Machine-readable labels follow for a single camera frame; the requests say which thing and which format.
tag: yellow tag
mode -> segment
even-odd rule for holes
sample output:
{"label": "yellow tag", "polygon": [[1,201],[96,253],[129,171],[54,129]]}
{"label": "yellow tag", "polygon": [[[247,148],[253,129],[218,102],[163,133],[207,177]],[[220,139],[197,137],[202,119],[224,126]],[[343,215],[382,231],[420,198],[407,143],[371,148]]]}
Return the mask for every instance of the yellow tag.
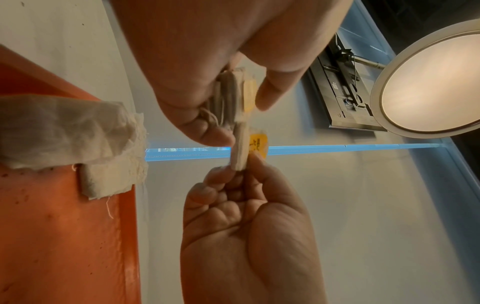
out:
{"label": "yellow tag", "polygon": [[265,159],[269,152],[269,141],[266,134],[250,134],[250,152],[259,151],[260,155]]}
{"label": "yellow tag", "polygon": [[245,113],[249,113],[255,109],[255,97],[257,96],[258,89],[255,79],[249,79],[243,82],[243,111]]}

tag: orange container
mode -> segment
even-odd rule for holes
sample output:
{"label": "orange container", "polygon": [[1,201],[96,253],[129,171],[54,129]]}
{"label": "orange container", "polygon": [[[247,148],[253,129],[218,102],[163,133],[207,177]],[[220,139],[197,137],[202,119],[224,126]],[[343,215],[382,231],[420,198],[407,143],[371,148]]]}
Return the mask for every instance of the orange container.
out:
{"label": "orange container", "polygon": [[[13,94],[98,100],[0,46],[0,95]],[[134,189],[109,199],[111,219],[71,166],[0,165],[0,197],[1,304],[141,302]]]}

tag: blue edge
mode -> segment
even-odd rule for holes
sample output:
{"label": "blue edge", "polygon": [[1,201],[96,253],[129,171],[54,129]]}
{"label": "blue edge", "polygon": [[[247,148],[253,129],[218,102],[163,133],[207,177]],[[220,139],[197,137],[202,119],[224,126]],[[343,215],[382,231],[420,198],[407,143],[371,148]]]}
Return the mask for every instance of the blue edge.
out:
{"label": "blue edge", "polygon": [[[442,144],[383,144],[383,145],[327,145],[327,146],[273,146],[269,147],[268,155],[295,155],[312,153],[378,151],[438,148]],[[146,161],[192,160],[230,158],[230,148],[159,148],[147,149]]]}

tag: human hand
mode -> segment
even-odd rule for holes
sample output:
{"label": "human hand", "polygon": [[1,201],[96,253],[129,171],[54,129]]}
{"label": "human hand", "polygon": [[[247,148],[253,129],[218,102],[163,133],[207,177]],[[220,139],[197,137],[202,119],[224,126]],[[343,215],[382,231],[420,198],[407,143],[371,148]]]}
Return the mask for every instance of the human hand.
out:
{"label": "human hand", "polygon": [[352,2],[112,0],[111,3],[165,116],[199,143],[232,146],[235,138],[231,132],[209,127],[199,116],[199,107],[212,94],[214,81],[223,67],[235,61],[238,52],[266,67],[256,106],[260,110],[270,108],[327,46]]}
{"label": "human hand", "polygon": [[308,211],[258,154],[190,190],[180,269],[186,304],[327,302]]}

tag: blue trim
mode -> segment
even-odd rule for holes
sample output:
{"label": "blue trim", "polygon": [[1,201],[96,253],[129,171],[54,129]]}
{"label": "blue trim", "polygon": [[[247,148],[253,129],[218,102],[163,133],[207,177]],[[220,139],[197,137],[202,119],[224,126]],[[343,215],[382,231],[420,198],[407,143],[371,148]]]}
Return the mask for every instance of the blue trim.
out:
{"label": "blue trim", "polygon": [[[274,146],[269,147],[268,155],[295,155],[312,153],[354,152],[438,148],[442,144],[385,144],[385,145],[327,145],[327,146]],[[160,148],[147,149],[146,161],[191,160],[229,158],[230,148]]]}

